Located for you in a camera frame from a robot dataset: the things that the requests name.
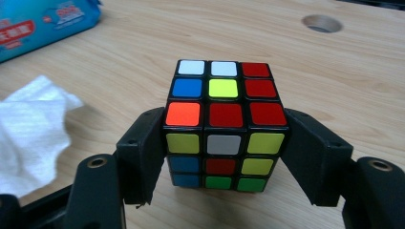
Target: hole in desk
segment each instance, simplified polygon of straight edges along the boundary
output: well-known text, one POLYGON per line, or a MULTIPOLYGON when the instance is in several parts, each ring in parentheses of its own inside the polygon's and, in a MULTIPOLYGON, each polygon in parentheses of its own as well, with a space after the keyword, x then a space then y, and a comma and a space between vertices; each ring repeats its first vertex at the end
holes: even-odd
POLYGON ((326 15, 309 15, 303 18, 303 24, 313 31, 337 32, 343 29, 342 24, 326 15))

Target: green sticker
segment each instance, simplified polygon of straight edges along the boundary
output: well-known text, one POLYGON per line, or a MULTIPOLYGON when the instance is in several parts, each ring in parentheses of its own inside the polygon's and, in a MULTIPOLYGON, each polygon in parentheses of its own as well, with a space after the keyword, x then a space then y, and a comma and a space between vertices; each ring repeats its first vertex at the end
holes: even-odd
POLYGON ((241 192, 263 192, 265 187, 265 179, 241 178, 237 190, 241 192))
POLYGON ((230 189, 232 179, 230 177, 207 177, 205 187, 212 189, 230 189))

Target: blue sticker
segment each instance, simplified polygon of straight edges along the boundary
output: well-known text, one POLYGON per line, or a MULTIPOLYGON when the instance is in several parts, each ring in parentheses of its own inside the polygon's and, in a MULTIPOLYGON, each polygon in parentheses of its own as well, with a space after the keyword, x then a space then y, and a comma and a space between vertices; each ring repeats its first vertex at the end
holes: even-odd
POLYGON ((198 157, 170 156, 169 164, 172 172, 198 173, 200 171, 198 157))
POLYGON ((202 95, 202 85, 200 79, 176 79, 172 95, 177 97, 200 97, 202 95))
POLYGON ((200 187, 200 177, 197 175, 173 175, 173 184, 175 186, 186 187, 186 188, 199 188, 200 187))

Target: wooden desk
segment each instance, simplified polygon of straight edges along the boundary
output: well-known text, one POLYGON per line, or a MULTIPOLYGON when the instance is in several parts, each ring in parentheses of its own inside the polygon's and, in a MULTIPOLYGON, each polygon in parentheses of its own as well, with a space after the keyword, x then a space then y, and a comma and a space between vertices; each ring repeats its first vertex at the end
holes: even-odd
MULTIPOLYGON (((353 158, 405 168, 405 13, 344 2, 103 0, 99 24, 0 65, 0 99, 40 74, 86 106, 67 117, 72 146, 58 177, 26 204, 72 183, 84 158, 112 153, 143 112, 164 106, 181 58, 269 63, 284 105, 351 143, 353 158), (344 28, 301 20, 325 14, 344 28)), ((151 206, 126 207, 128 228, 342 228, 341 210, 311 206, 280 160, 262 194, 172 186, 163 166, 151 206)))

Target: screw hole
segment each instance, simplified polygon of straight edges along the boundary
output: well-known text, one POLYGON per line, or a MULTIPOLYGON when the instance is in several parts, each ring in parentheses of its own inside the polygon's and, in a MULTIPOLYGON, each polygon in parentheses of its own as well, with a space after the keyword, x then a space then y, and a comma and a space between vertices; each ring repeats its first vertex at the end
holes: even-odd
POLYGON ((370 160, 369 164, 374 167, 374 169, 380 170, 380 171, 384 171, 384 172, 391 172, 391 170, 393 169, 393 167, 389 164, 387 164, 384 161, 381 160, 370 160))
POLYGON ((94 159, 90 160, 87 163, 87 167, 89 167, 91 169, 95 169, 95 168, 101 167, 101 166, 103 166, 105 164, 107 164, 107 159, 106 158, 97 157, 97 158, 94 158, 94 159))

